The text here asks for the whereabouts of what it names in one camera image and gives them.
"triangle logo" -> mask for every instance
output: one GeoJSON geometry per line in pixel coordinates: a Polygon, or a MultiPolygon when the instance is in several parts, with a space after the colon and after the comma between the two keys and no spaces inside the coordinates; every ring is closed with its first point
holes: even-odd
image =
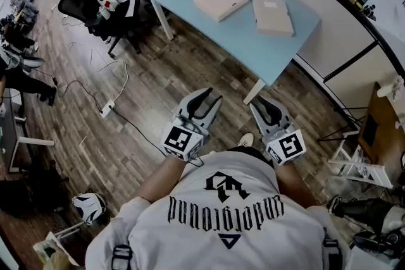
{"type": "Polygon", "coordinates": [[[218,234],[218,236],[220,237],[222,243],[224,243],[225,246],[228,248],[228,250],[230,250],[240,238],[240,234],[218,234]]]}

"person sitting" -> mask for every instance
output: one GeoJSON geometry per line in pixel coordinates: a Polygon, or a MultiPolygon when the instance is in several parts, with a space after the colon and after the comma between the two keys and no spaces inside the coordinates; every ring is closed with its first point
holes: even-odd
{"type": "Polygon", "coordinates": [[[5,88],[29,94],[40,94],[39,100],[48,99],[50,106],[55,102],[56,88],[28,76],[22,67],[0,47],[0,105],[3,104],[5,88]]]}
{"type": "Polygon", "coordinates": [[[10,43],[16,49],[19,49],[20,51],[28,49],[30,53],[36,52],[38,50],[39,47],[38,42],[24,36],[19,31],[14,22],[2,18],[0,21],[0,25],[1,25],[0,33],[3,35],[5,41],[10,43]]]}
{"type": "Polygon", "coordinates": [[[16,13],[19,13],[23,10],[24,14],[29,17],[35,17],[39,10],[33,3],[29,0],[10,0],[10,6],[14,9],[16,13]]]}

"chair leg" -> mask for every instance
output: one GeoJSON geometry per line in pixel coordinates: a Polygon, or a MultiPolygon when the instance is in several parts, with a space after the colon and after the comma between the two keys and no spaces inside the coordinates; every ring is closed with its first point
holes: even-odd
{"type": "Polygon", "coordinates": [[[131,45],[134,48],[134,50],[136,51],[136,53],[140,54],[141,51],[140,51],[138,42],[134,39],[134,37],[130,36],[129,34],[127,34],[126,37],[127,37],[128,41],[129,41],[129,43],[131,43],[131,45]]]}
{"type": "Polygon", "coordinates": [[[117,43],[120,41],[121,38],[122,38],[122,35],[119,35],[119,36],[115,37],[112,45],[109,47],[109,50],[108,50],[107,53],[108,53],[108,55],[110,56],[111,59],[115,58],[115,55],[112,54],[111,52],[114,49],[114,47],[117,45],[117,43]]]}

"helmet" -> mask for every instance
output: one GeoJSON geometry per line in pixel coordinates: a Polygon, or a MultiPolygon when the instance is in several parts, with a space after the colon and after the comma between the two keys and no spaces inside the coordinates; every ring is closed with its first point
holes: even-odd
{"type": "Polygon", "coordinates": [[[76,207],[86,225],[94,224],[107,209],[104,199],[92,192],[81,193],[74,197],[72,204],[76,207]]]}

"black logo on shirt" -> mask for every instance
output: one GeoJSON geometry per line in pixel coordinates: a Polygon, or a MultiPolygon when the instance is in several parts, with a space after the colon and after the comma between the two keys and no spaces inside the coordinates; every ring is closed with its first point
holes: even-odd
{"type": "MultiPolygon", "coordinates": [[[[180,224],[189,225],[195,230],[208,231],[231,231],[244,232],[261,230],[266,220],[272,220],[284,215],[284,204],[279,195],[272,198],[265,198],[245,208],[223,209],[200,207],[197,204],[177,200],[170,196],[170,205],[168,210],[168,222],[179,222],[180,224]]],[[[240,234],[218,233],[221,241],[227,249],[231,249],[240,234]]]]}
{"type": "Polygon", "coordinates": [[[240,238],[240,234],[218,234],[222,243],[228,248],[228,250],[232,249],[238,239],[240,238]]]}
{"type": "Polygon", "coordinates": [[[226,190],[237,190],[242,199],[246,199],[250,195],[249,193],[247,193],[245,190],[242,189],[242,184],[239,181],[219,171],[217,171],[213,176],[210,176],[206,180],[206,187],[204,189],[218,191],[218,198],[220,199],[221,202],[226,201],[230,197],[225,193],[226,190]],[[215,188],[214,179],[216,177],[225,177],[225,179],[221,181],[215,188]]]}

